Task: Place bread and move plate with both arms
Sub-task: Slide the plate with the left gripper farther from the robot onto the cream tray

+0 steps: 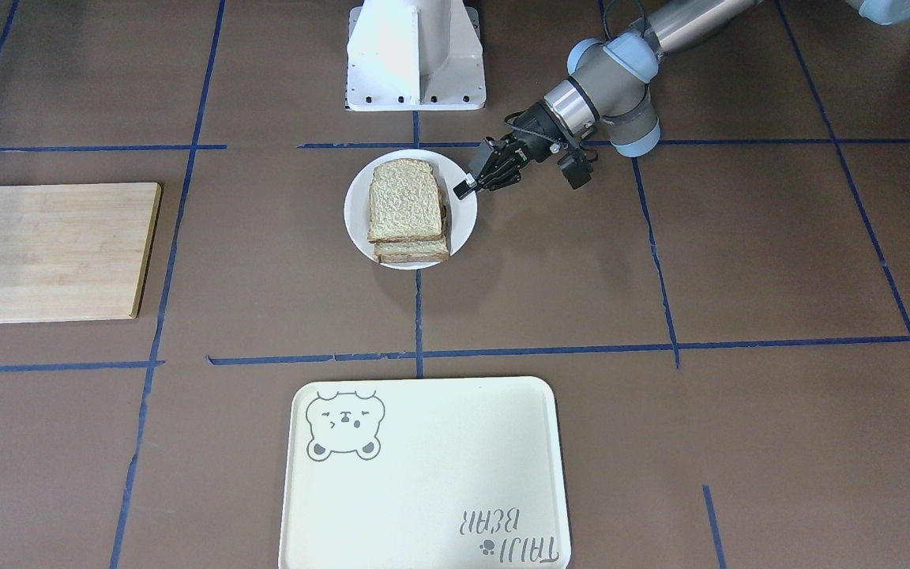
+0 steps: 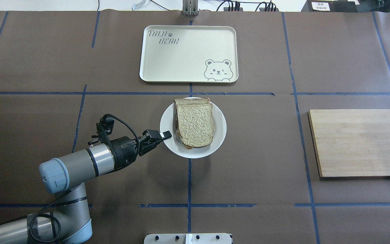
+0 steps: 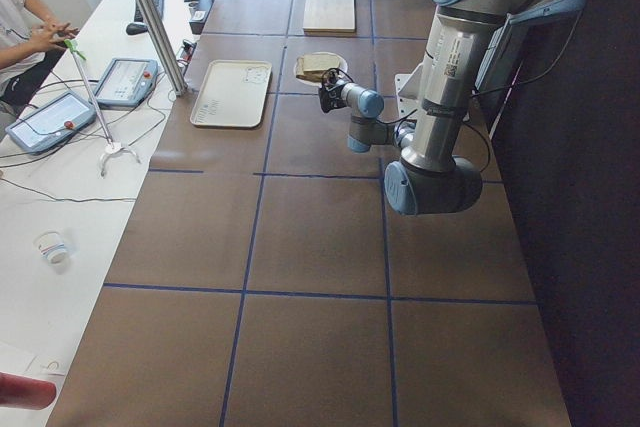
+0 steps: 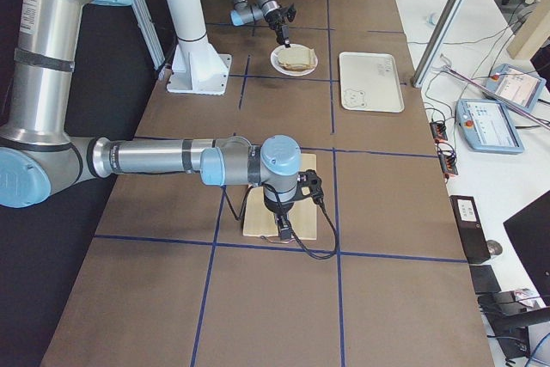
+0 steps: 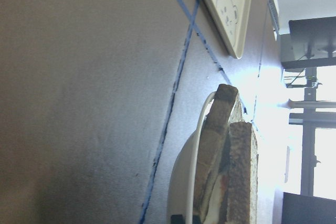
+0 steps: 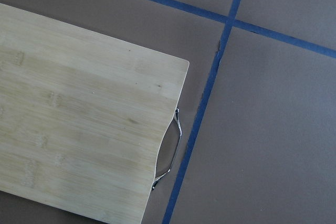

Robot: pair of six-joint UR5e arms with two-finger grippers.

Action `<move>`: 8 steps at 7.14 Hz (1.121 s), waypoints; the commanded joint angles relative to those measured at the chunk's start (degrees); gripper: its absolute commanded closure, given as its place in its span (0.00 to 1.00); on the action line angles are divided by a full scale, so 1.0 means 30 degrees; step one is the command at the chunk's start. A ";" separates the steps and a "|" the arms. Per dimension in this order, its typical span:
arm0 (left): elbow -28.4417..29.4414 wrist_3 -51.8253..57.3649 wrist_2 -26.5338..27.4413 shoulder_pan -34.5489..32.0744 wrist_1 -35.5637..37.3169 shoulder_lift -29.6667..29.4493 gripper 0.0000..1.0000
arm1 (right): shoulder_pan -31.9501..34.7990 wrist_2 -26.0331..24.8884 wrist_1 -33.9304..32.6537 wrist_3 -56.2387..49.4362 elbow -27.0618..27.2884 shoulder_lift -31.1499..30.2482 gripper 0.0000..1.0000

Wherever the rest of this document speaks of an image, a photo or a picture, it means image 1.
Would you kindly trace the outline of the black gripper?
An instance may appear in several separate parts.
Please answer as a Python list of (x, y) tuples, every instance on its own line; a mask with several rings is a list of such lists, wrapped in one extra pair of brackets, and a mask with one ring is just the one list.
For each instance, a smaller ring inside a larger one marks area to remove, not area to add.
[(521, 169), (528, 162), (541, 163), (555, 151), (553, 145), (574, 145), (566, 128), (555, 118), (546, 102), (536, 102), (527, 111), (506, 116), (512, 132), (501, 139), (486, 137), (474, 155), (474, 174), (469, 172), (455, 185), (458, 199), (466, 199), (478, 190), (501, 190), (519, 183)]

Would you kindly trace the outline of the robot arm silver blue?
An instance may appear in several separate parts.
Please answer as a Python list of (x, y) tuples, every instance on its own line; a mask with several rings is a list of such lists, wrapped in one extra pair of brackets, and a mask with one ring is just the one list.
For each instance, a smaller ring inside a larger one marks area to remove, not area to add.
[(704, 43), (752, 7), (752, 1), (671, 1), (620, 35), (575, 44), (566, 79), (526, 111), (506, 116), (506, 136), (481, 141), (455, 194), (509, 187), (520, 182), (521, 169), (552, 156), (571, 187), (582, 187), (595, 162), (584, 140), (599, 126), (624, 157), (653, 151), (661, 127), (650, 86), (661, 62)]

